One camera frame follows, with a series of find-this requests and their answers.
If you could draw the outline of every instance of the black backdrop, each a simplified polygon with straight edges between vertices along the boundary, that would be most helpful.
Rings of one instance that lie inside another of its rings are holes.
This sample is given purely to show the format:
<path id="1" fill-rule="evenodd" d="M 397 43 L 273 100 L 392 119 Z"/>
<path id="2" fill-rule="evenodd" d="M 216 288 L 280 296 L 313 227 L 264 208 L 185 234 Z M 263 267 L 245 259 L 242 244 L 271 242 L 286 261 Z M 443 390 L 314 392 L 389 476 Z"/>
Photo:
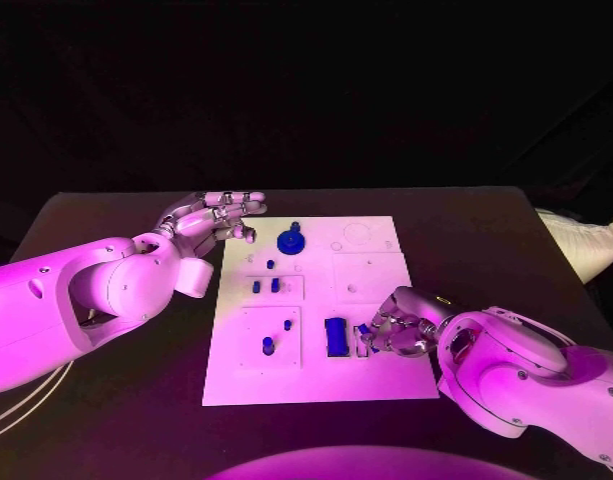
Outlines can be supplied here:
<path id="1" fill-rule="evenodd" d="M 0 262 L 58 191 L 516 184 L 609 221 L 596 8 L 0 3 Z"/>

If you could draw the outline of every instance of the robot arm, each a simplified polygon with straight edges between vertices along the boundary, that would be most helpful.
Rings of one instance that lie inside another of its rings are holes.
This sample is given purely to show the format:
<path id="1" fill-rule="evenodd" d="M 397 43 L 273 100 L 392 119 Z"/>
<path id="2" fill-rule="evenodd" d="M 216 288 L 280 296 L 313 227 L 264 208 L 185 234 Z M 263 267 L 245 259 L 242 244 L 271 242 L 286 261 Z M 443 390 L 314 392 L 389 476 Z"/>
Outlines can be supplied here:
<path id="1" fill-rule="evenodd" d="M 464 312 L 408 287 L 386 299 L 362 340 L 407 357 L 437 348 L 438 389 L 483 428 L 516 438 L 542 427 L 613 466 L 611 352 L 574 345 L 497 307 Z"/>
<path id="2" fill-rule="evenodd" d="M 151 232 L 0 267 L 0 391 L 146 323 L 175 290 L 203 296 L 212 266 L 199 257 L 218 240 L 254 241 L 241 217 L 265 211 L 263 200 L 261 193 L 192 194 Z"/>

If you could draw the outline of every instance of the blue cylinder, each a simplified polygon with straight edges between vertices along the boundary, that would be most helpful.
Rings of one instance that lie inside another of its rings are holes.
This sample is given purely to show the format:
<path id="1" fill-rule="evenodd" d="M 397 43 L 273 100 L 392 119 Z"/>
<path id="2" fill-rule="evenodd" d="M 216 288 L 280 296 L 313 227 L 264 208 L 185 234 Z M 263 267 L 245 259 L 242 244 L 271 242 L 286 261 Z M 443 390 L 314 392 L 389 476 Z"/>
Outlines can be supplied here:
<path id="1" fill-rule="evenodd" d="M 263 339 L 263 353 L 271 355 L 274 353 L 274 342 L 270 337 Z"/>

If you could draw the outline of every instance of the blue rectangular block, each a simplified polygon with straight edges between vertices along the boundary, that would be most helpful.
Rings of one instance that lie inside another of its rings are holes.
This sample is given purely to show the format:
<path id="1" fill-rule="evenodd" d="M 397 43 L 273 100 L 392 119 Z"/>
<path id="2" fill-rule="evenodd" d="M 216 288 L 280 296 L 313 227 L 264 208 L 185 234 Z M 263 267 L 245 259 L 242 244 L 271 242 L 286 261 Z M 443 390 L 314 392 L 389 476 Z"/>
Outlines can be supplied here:
<path id="1" fill-rule="evenodd" d="M 346 345 L 346 320 L 339 317 L 326 318 L 324 333 L 327 336 L 327 356 L 348 357 L 349 346 Z"/>

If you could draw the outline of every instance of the circular cutout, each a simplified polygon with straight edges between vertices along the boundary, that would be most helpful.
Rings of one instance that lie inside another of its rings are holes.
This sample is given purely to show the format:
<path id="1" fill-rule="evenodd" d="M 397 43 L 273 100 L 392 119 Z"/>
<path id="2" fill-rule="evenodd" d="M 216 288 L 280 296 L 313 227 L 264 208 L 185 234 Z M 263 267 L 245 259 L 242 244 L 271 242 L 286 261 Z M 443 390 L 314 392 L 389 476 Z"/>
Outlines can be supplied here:
<path id="1" fill-rule="evenodd" d="M 362 223 L 350 223 L 345 227 L 345 238 L 353 245 L 363 245 L 371 240 L 371 230 Z"/>

